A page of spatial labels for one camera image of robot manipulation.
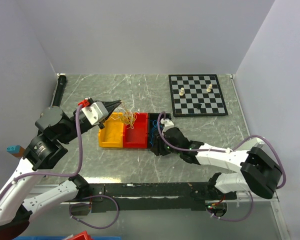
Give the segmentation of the yellow plastic bin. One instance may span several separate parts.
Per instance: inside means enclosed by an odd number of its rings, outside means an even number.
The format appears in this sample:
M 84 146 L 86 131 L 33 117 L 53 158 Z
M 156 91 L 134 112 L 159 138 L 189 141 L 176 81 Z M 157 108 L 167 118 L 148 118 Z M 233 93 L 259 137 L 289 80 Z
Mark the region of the yellow plastic bin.
M 104 128 L 98 132 L 98 143 L 101 148 L 123 148 L 124 123 L 122 112 L 113 112 L 105 121 Z

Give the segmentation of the black plastic bin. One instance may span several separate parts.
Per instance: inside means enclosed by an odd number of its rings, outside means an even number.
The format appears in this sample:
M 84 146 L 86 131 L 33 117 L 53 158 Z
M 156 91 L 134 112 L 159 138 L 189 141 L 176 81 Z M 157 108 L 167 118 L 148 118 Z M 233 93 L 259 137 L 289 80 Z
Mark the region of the black plastic bin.
M 155 146 L 156 138 L 159 136 L 158 132 L 158 117 L 159 113 L 148 113 L 148 137 L 147 148 L 151 150 Z

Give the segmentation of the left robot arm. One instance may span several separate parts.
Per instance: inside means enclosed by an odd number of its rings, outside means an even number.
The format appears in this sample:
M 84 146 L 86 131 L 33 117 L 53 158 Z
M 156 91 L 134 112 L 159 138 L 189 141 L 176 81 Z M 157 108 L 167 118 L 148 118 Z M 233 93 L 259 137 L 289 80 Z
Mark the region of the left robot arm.
M 40 134 L 25 149 L 19 163 L 0 190 L 0 240 L 12 240 L 23 233 L 30 222 L 50 208 L 68 201 L 89 201 L 89 183 L 79 174 L 83 164 L 82 134 L 105 121 L 121 105 L 121 100 L 100 101 L 85 98 L 72 117 L 59 106 L 46 108 L 35 122 Z M 67 154 L 64 147 L 78 140 L 79 162 L 73 173 L 53 173 L 52 169 Z M 29 198 L 44 176 L 66 180 L 55 188 Z

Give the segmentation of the red plastic bin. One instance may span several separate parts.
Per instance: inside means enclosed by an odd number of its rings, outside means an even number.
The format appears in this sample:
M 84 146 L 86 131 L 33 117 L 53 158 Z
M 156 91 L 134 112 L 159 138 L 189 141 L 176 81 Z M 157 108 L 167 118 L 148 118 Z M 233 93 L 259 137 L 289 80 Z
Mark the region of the red plastic bin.
M 136 116 L 133 128 L 126 125 L 123 129 L 122 139 L 125 149 L 146 149 L 148 147 L 148 113 L 141 112 Z

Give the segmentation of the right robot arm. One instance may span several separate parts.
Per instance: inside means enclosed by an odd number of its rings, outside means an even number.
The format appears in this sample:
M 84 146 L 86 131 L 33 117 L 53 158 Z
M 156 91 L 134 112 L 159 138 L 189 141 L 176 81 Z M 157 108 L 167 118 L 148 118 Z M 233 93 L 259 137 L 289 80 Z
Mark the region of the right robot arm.
M 209 180 L 208 193 L 213 199 L 237 191 L 250 191 L 263 199 L 271 199 L 283 171 L 259 147 L 260 143 L 258 140 L 250 149 L 231 150 L 188 140 L 177 127 L 172 127 L 164 132 L 154 131 L 150 150 L 156 156 L 176 154 L 188 164 L 228 170 L 229 173 L 216 173 Z

